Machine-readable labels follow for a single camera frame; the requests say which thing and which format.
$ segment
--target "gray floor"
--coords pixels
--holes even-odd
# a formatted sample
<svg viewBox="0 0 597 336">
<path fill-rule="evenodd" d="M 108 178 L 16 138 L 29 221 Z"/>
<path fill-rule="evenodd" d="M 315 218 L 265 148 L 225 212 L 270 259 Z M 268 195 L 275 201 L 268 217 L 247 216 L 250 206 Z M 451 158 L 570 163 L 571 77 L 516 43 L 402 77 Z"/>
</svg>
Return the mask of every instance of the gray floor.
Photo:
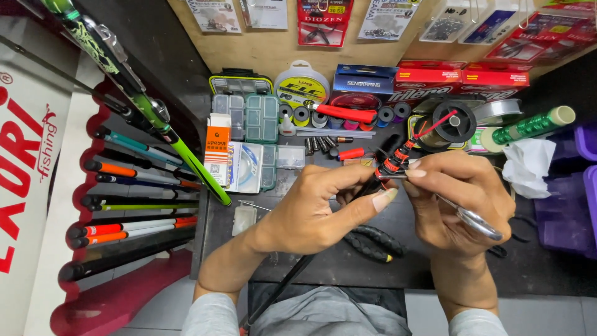
<svg viewBox="0 0 597 336">
<path fill-rule="evenodd" d="M 187 278 L 173 283 L 112 336 L 179 335 L 191 305 L 193 286 L 194 281 Z M 407 291 L 406 302 L 413 335 L 448 335 L 444 312 L 433 291 Z M 500 317 L 510 336 L 597 336 L 597 298 L 500 298 Z"/>
</svg>

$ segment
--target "green thread spool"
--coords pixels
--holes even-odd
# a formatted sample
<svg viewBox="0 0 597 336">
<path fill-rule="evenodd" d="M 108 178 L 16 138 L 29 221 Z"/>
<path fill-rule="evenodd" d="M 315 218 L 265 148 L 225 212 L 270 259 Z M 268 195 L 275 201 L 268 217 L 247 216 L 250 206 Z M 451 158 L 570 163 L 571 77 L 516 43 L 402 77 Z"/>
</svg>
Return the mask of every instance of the green thread spool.
<svg viewBox="0 0 597 336">
<path fill-rule="evenodd" d="M 481 132 L 481 145 L 489 152 L 501 152 L 509 143 L 549 133 L 572 123 L 575 119 L 573 109 L 569 106 L 559 106 L 514 125 L 502 128 L 487 127 Z"/>
</svg>

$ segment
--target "gray shirt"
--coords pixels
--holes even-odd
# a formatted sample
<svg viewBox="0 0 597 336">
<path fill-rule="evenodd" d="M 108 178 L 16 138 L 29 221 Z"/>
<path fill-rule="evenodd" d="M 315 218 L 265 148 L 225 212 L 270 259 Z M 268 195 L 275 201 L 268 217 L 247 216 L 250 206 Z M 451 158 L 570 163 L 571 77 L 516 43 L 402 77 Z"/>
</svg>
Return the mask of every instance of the gray shirt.
<svg viewBox="0 0 597 336">
<path fill-rule="evenodd" d="M 236 307 L 225 294 L 198 298 L 182 336 L 238 336 Z M 336 287 L 321 286 L 273 304 L 251 327 L 251 336 L 410 336 L 406 320 L 372 304 L 359 304 Z M 469 309 L 450 322 L 450 336 L 507 336 L 500 319 Z"/>
</svg>

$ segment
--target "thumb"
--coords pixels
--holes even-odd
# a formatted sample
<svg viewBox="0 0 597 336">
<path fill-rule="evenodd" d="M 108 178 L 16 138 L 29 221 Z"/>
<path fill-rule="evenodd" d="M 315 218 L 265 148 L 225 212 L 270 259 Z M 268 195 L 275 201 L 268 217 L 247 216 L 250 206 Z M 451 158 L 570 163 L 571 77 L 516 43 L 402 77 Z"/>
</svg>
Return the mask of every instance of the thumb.
<svg viewBox="0 0 597 336">
<path fill-rule="evenodd" d="M 420 225 L 427 226 L 442 222 L 436 195 L 417 188 L 408 181 L 402 181 L 402 186 L 413 204 L 414 214 Z"/>
<path fill-rule="evenodd" d="M 334 212 L 328 218 L 336 223 L 342 223 L 355 228 L 375 217 L 396 197 L 398 190 L 390 188 L 377 193 L 363 196 L 351 201 L 344 208 Z"/>
</svg>

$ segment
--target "scissors handle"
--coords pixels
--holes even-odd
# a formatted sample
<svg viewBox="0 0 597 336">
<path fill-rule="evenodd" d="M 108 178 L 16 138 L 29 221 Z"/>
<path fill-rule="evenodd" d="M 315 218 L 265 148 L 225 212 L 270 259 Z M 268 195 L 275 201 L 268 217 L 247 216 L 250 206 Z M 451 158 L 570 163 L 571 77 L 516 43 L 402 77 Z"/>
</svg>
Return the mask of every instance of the scissors handle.
<svg viewBox="0 0 597 336">
<path fill-rule="evenodd" d="M 456 215 L 458 216 L 458 218 L 462 219 L 462 221 L 465 222 L 468 226 L 479 231 L 485 237 L 488 237 L 497 242 L 499 242 L 504 237 L 504 235 L 502 235 L 501 232 L 493 228 L 491 224 L 489 224 L 486 220 L 481 218 L 481 216 L 455 204 L 450 200 L 443 198 L 440 195 L 438 195 L 438 197 L 456 209 Z"/>
</svg>

